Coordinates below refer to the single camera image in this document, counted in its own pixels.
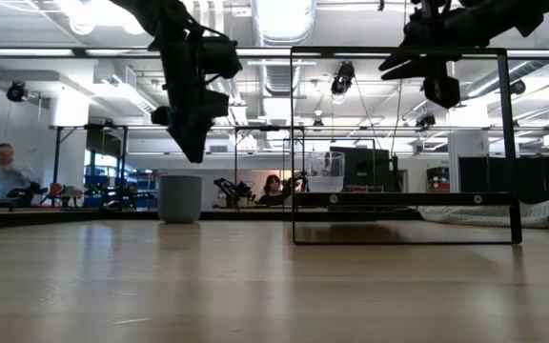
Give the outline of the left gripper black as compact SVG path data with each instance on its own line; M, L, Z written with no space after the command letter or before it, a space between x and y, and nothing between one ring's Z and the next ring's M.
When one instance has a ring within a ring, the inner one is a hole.
M198 50L208 36L188 35L170 40L163 34L155 36L151 50L159 52L169 104L151 114L155 125L169 126L167 132L193 164L203 162L207 134L217 117L229 110L229 95L208 88L217 74L206 74L199 68Z

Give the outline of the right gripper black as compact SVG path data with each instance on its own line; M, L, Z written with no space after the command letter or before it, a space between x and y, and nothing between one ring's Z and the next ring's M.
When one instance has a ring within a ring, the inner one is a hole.
M410 0L415 5L409 22L404 25L401 47L443 48L446 43L445 21L467 6L466 0ZM422 56L420 53L396 52L379 66L381 79L397 80L448 75L447 62L441 57Z

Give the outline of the grey ceramic cup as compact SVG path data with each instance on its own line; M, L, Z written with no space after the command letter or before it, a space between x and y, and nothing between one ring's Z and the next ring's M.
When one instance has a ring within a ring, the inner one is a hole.
M193 223L201 214L202 178L163 175L158 186L159 219L167 224Z

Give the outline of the clear glass mug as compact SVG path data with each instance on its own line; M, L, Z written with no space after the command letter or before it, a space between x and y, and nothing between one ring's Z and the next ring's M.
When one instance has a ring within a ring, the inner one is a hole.
M340 151L310 152L305 155L305 172L310 192L341 192L345 154Z

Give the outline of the person behind table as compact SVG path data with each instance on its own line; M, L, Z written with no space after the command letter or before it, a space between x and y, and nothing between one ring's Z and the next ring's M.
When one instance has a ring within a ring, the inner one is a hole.
M284 205L292 193L292 180L282 181L277 175L271 174L266 178L263 192L264 194L259 198L258 204L265 206Z

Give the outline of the black background cabinet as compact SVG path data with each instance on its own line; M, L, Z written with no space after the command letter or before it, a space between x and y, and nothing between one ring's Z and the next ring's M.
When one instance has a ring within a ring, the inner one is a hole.
M343 147L330 147L330 151L344 154L345 192L392 192L395 189L388 151Z

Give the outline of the red background box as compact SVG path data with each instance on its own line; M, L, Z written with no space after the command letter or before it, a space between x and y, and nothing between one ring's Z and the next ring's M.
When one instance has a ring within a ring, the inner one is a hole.
M448 167L435 167L426 171L427 192L449 192L450 176Z

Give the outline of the white crumpled cloth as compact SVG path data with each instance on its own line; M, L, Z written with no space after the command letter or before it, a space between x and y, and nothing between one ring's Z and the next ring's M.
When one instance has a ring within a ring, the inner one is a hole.
M523 228L549 229L549 199L536 204L520 202L519 205ZM510 210L507 207L420 206L417 212L428 222L485 227L510 225Z

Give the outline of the person at side desk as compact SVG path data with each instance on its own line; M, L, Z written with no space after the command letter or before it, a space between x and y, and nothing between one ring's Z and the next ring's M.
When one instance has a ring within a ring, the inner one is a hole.
M25 189L35 181L32 167L15 159L12 145L0 143L0 200L7 199L12 190Z

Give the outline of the black background station frame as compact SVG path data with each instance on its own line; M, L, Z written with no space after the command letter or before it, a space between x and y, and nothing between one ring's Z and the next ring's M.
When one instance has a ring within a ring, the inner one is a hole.
M102 195L103 208L108 208L111 210L124 210L124 195L120 192L121 189L126 187L126 158L128 150L128 140L129 140L129 126L124 125L114 125L114 124L85 124L83 126L51 126L51 129L56 130L55 135L55 153L53 161L53 174L52 174L52 183L58 183L58 174L59 174L59 162L60 162L60 152L61 144L66 140L73 132L77 130L81 131L100 131L102 135L105 135L105 131L112 130L122 130L123 135L121 138L121 148L120 153L118 154L117 160L118 165L116 167L117 175L114 178L114 185L117 188L117 192L107 191Z

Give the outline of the silver ventilation duct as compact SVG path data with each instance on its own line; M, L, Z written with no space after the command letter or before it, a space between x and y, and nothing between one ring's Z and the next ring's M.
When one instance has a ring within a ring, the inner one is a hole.
M261 48L308 45L315 26L316 0L251 0L254 39ZM302 66L260 67L265 91L272 96L290 96L299 83Z

